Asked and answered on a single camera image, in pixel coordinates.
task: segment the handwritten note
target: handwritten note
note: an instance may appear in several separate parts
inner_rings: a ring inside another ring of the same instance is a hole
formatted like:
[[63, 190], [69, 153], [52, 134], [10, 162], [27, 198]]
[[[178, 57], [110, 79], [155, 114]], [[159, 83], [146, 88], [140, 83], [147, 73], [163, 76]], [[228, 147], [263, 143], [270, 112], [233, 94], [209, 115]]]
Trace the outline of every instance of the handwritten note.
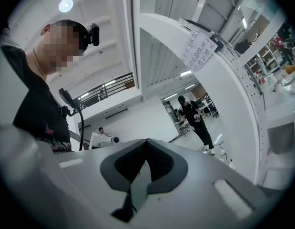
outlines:
[[191, 31], [180, 59], [190, 71], [197, 72], [216, 48], [216, 43], [206, 36], [201, 28], [197, 28]]

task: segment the balcony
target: balcony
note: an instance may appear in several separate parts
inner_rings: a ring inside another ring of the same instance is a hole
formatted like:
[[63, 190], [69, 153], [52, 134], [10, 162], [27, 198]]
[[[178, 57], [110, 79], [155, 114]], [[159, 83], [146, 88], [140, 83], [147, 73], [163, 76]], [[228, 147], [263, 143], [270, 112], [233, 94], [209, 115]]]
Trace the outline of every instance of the balcony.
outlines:
[[81, 96], [74, 98], [74, 101], [80, 104], [81, 109], [85, 109], [93, 104], [96, 104], [114, 94], [125, 91], [134, 87], [132, 73], [128, 73], [110, 80], [102, 85], [94, 87], [85, 92]]

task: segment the round ceiling light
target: round ceiling light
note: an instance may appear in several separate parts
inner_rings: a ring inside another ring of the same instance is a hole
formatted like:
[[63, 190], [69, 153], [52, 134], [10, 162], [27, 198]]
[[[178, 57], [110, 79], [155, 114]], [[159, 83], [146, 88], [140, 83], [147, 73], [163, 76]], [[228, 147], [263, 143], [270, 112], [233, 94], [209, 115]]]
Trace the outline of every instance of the round ceiling light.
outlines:
[[58, 8], [60, 12], [66, 13], [70, 11], [73, 7], [73, 0], [61, 0]]

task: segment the person in black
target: person in black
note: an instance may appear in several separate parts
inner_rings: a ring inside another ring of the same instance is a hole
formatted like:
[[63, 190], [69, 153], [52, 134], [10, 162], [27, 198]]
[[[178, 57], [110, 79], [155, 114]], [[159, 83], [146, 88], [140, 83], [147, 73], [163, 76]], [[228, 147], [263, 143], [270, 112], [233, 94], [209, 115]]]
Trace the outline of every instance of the person in black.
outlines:
[[178, 102], [182, 106], [179, 109], [179, 113], [183, 120], [188, 120], [189, 124], [194, 127], [195, 133], [200, 137], [203, 144], [205, 146], [209, 146], [210, 154], [214, 155], [215, 150], [213, 146], [213, 142], [211, 139], [211, 136], [208, 132], [208, 129], [205, 126], [205, 123], [201, 117], [200, 108], [197, 106], [197, 104], [194, 101], [186, 101], [185, 97], [180, 95], [178, 97]]
[[54, 153], [71, 151], [70, 134], [65, 116], [46, 84], [48, 75], [82, 54], [88, 32], [75, 21], [63, 20], [41, 30], [35, 47], [25, 53], [10, 37], [7, 26], [0, 36], [0, 47], [7, 61], [29, 89], [13, 124], [31, 133], [37, 140], [50, 144]]

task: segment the white robot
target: white robot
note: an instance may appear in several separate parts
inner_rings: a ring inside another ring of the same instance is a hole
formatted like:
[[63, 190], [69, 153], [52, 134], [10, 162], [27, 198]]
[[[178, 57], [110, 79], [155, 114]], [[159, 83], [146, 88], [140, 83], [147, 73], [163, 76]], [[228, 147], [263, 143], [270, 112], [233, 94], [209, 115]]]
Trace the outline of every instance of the white robot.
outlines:
[[90, 139], [89, 149], [112, 146], [117, 143], [120, 143], [118, 137], [93, 132]]

